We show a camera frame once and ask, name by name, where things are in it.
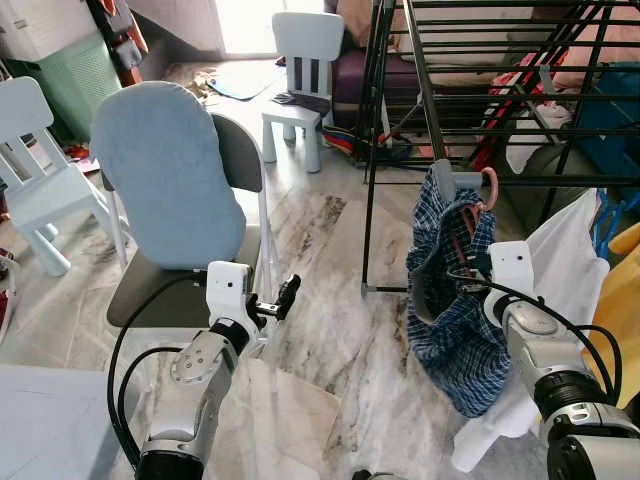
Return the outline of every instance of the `blue plaid cloth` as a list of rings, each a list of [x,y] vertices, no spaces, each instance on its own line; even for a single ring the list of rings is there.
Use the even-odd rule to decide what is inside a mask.
[[[407,257],[409,282],[421,275],[424,299],[434,323],[427,325],[409,301],[409,343],[433,383],[466,417],[482,415],[496,400],[507,378],[510,359],[502,331],[484,315],[486,294],[466,293],[462,282],[447,276],[461,273],[455,236],[466,257],[486,253],[494,242],[495,215],[482,212],[473,238],[460,209],[480,201],[473,190],[458,191],[452,203],[438,194],[427,174],[413,212],[413,246]]]

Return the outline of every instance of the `drying rack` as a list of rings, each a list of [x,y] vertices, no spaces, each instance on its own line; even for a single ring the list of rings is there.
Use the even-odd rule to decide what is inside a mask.
[[[499,10],[506,7],[564,7],[567,9],[562,18],[550,20],[547,18],[499,18]],[[404,0],[401,4],[396,0],[374,0],[371,15],[371,29],[369,43],[365,56],[365,74],[362,89],[362,98],[358,112],[356,125],[356,157],[366,162],[364,179],[368,183],[367,209],[365,220],[365,238],[362,265],[361,292],[365,296],[367,292],[406,292],[406,287],[373,286],[368,284],[368,271],[370,261],[371,227],[373,221],[373,200],[376,185],[408,185],[419,184],[415,182],[380,182],[376,181],[376,170],[379,167],[393,167],[404,170],[427,171],[429,166],[438,159],[447,159],[455,167],[468,168],[478,153],[491,146],[494,142],[508,139],[514,134],[543,135],[543,141],[508,142],[509,145],[561,145],[559,161],[555,175],[550,176],[519,176],[501,175],[499,182],[509,187],[534,187],[550,189],[542,210],[540,223],[548,216],[551,210],[556,188],[561,187],[640,187],[640,176],[611,176],[611,175],[563,175],[569,152],[575,141],[579,138],[592,135],[638,135],[637,125],[634,128],[617,129],[585,129],[578,128],[574,123],[565,124],[561,129],[549,128],[538,111],[534,102],[542,100],[563,100],[575,102],[574,119],[579,119],[584,102],[605,101],[637,102],[638,95],[609,95],[590,89],[594,75],[601,72],[623,71],[640,72],[637,66],[615,66],[598,64],[597,59],[603,47],[631,47],[638,45],[632,42],[605,41],[605,30],[608,25],[633,25],[640,28],[640,22],[632,20],[611,19],[611,10],[615,6],[635,6],[637,4],[627,0],[586,0],[569,2],[567,0],[433,0],[412,1]],[[482,19],[429,19],[420,20],[416,17],[418,9],[433,8],[486,8],[496,11],[495,18]],[[392,20],[394,12],[403,9],[406,18],[406,30],[393,30]],[[588,25],[597,25],[595,41],[576,41],[578,35]],[[527,41],[422,41],[420,34],[443,34],[452,32],[545,32],[543,40]],[[398,51],[390,53],[389,35],[409,35],[412,49],[410,51]],[[593,47],[586,66],[558,66],[558,61],[570,46]],[[533,54],[527,65],[446,65],[433,66],[425,61],[425,53],[430,56],[442,55],[443,48],[446,55],[470,55],[470,54]],[[392,91],[385,86],[385,75],[394,72],[386,71],[387,55],[412,55],[416,65],[416,75],[419,84],[419,95],[416,91],[408,89],[406,95],[403,92]],[[565,95],[551,91],[534,94],[534,88],[543,80],[550,81],[552,72],[584,72],[582,88],[578,93]],[[486,72],[517,72],[518,79],[509,86],[496,87],[500,90],[498,95],[486,93],[464,94],[446,93],[437,94],[430,79],[433,73],[486,73]],[[387,108],[385,94],[394,94],[396,98],[395,112]],[[452,110],[461,104],[485,109],[481,116],[482,123],[479,126],[451,128],[443,126],[465,120],[464,115]],[[509,121],[529,119],[536,122],[538,129],[516,129],[510,126]],[[393,141],[390,144],[384,135],[406,133],[428,133],[425,140],[415,139],[413,146],[431,147],[430,156],[411,154],[406,158],[397,158],[388,153],[394,148],[407,148],[406,144]],[[448,148],[474,147],[468,155],[448,154]]]

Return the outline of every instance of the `marble floor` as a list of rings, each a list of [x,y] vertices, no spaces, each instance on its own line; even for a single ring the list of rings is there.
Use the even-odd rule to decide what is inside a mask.
[[[214,99],[210,108],[237,118],[260,145],[259,104],[260,99],[249,104]],[[362,467],[411,480],[546,478],[544,449],[530,435],[499,440],[470,474],[451,466],[452,438],[464,419],[408,350],[405,296],[360,296],[367,191],[362,171],[339,152],[321,147],[322,170],[309,175],[300,138],[295,145],[277,141],[276,148],[278,162],[266,166],[266,184],[279,270],[299,274],[302,287],[264,357],[313,386],[309,398],[324,405],[325,419],[318,427],[322,435],[314,437],[320,453],[287,456],[290,463],[276,465],[280,478],[349,480]],[[416,178],[380,172],[383,180],[407,177]],[[376,189],[370,284],[405,283],[417,190],[406,185]],[[521,238],[509,205],[499,202],[497,215],[499,239]],[[0,362],[104,371],[117,333],[105,320],[120,275],[115,252],[86,214],[58,227],[55,243],[73,267],[64,277],[51,278],[10,225],[0,226],[0,245],[14,250],[23,267],[19,304],[0,345]],[[243,368],[234,383],[240,390],[252,367]],[[246,400],[252,393],[244,395],[235,398]],[[134,433],[139,434],[144,422],[136,421]],[[262,465],[263,457],[256,458]],[[124,459],[109,478],[131,478]],[[263,472],[253,478],[278,477]]]

